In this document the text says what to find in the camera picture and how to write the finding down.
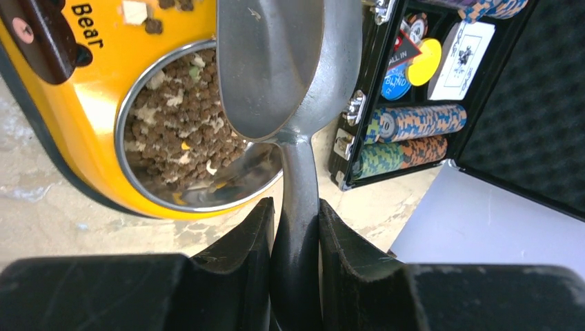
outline playing card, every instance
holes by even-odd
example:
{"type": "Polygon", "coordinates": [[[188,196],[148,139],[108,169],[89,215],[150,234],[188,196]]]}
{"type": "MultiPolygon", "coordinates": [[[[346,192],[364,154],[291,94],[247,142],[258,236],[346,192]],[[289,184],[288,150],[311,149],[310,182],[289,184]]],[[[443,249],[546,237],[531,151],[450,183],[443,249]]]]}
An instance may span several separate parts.
{"type": "Polygon", "coordinates": [[[463,100],[495,32],[493,24],[461,22],[443,45],[443,59],[429,83],[430,100],[463,100]]]}

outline blue poker chip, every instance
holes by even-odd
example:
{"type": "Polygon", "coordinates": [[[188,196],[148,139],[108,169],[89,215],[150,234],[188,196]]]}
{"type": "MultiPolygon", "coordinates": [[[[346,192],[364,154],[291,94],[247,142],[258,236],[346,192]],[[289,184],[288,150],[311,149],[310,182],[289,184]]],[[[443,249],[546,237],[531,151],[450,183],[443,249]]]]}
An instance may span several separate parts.
{"type": "Polygon", "coordinates": [[[503,0],[486,15],[494,19],[509,19],[521,12],[527,4],[528,0],[503,0]]]}
{"type": "Polygon", "coordinates": [[[384,77],[384,82],[382,83],[381,93],[386,100],[393,101],[402,98],[413,86],[406,79],[405,71],[406,64],[401,64],[400,66],[389,69],[388,72],[386,72],[386,77],[384,77]]]}

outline kibble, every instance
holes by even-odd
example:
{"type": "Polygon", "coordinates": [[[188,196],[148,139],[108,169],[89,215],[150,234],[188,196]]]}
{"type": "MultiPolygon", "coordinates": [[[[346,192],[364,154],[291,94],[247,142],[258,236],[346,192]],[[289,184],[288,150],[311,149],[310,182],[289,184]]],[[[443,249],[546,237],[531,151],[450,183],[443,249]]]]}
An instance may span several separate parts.
{"type": "Polygon", "coordinates": [[[159,19],[148,18],[145,23],[146,33],[148,34],[162,34],[163,33],[163,22],[159,19]]]}
{"type": "Polygon", "coordinates": [[[161,9],[168,9],[175,6],[175,0],[159,0],[159,7],[161,9]]]}
{"type": "Polygon", "coordinates": [[[246,143],[229,127],[219,88],[212,83],[215,50],[186,55],[162,73],[130,109],[124,130],[127,160],[141,181],[185,190],[212,179],[208,161],[212,169],[225,168],[244,153],[246,143]]]}
{"type": "Polygon", "coordinates": [[[195,9],[193,5],[193,0],[178,0],[179,2],[179,9],[183,10],[184,12],[192,12],[195,9]]]}

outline concrete floor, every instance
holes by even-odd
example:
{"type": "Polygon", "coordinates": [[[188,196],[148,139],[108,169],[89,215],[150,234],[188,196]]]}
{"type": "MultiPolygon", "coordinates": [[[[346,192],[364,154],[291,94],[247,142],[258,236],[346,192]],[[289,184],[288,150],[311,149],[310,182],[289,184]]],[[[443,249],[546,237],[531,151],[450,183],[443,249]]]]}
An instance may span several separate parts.
{"type": "MultiPolygon", "coordinates": [[[[142,219],[109,210],[86,198],[59,174],[1,79],[0,123],[0,268],[33,256],[196,254],[253,208],[249,205],[197,222],[142,219]]],[[[326,169],[334,132],[332,123],[313,139],[320,196],[353,229],[386,251],[439,169],[341,192],[326,169]]],[[[265,196],[273,196],[279,210],[282,181],[265,196]]]]}

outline poker chip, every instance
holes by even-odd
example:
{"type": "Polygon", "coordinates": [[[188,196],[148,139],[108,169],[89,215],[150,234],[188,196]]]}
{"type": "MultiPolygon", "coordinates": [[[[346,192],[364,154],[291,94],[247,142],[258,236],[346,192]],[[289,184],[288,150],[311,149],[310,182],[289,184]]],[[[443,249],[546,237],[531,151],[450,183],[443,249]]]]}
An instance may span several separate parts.
{"type": "Polygon", "coordinates": [[[443,136],[412,139],[396,143],[402,154],[401,169],[442,160],[447,155],[447,139],[443,136]]]}
{"type": "Polygon", "coordinates": [[[381,109],[376,109],[373,111],[372,121],[370,121],[368,129],[366,131],[366,136],[364,137],[364,145],[376,143],[380,138],[381,116],[382,116],[381,109]]]}
{"type": "Polygon", "coordinates": [[[358,160],[353,164],[355,179],[385,174],[400,169],[404,156],[398,143],[375,143],[361,149],[358,160]]]}
{"type": "Polygon", "coordinates": [[[406,79],[406,64],[389,69],[382,83],[381,95],[388,101],[402,98],[412,84],[406,79]]]}
{"type": "Polygon", "coordinates": [[[419,14],[411,15],[408,18],[408,24],[410,26],[410,40],[416,44],[420,44],[428,32],[428,20],[426,14],[421,12],[419,14]]]}
{"type": "Polygon", "coordinates": [[[420,50],[422,54],[415,57],[412,64],[406,68],[406,79],[413,86],[422,86],[427,83],[441,63],[442,47],[438,40],[423,39],[420,50]]]}
{"type": "Polygon", "coordinates": [[[475,4],[457,12],[466,23],[475,23],[505,0],[477,0],[475,4]]]}
{"type": "Polygon", "coordinates": [[[352,165],[354,179],[363,179],[442,160],[447,154],[443,136],[364,146],[352,165]]]}
{"type": "Polygon", "coordinates": [[[528,0],[504,0],[489,10],[486,15],[494,19],[509,19],[520,13],[528,4],[528,0]]]}
{"type": "Polygon", "coordinates": [[[452,8],[455,10],[471,7],[478,1],[480,0],[418,0],[418,2],[426,2],[431,5],[452,8]]]}
{"type": "Polygon", "coordinates": [[[407,21],[402,20],[402,22],[400,22],[400,30],[402,30],[402,32],[404,32],[405,35],[407,35],[408,37],[410,37],[410,33],[411,33],[411,31],[410,31],[410,25],[408,24],[407,21]]]}
{"type": "Polygon", "coordinates": [[[465,108],[458,104],[382,108],[378,117],[378,141],[381,143],[453,133],[461,130],[467,122],[465,108]]]}

